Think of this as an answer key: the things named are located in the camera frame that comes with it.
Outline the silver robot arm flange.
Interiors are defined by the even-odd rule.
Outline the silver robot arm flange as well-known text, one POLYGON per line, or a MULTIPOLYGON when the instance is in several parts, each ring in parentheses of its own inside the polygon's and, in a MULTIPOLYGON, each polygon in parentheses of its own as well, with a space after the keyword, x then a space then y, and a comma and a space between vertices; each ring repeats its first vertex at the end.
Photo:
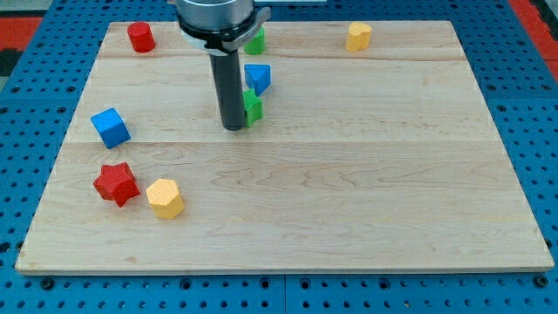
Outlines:
POLYGON ((176 0, 182 36, 194 47, 222 57, 250 42, 271 18, 253 0, 176 0))

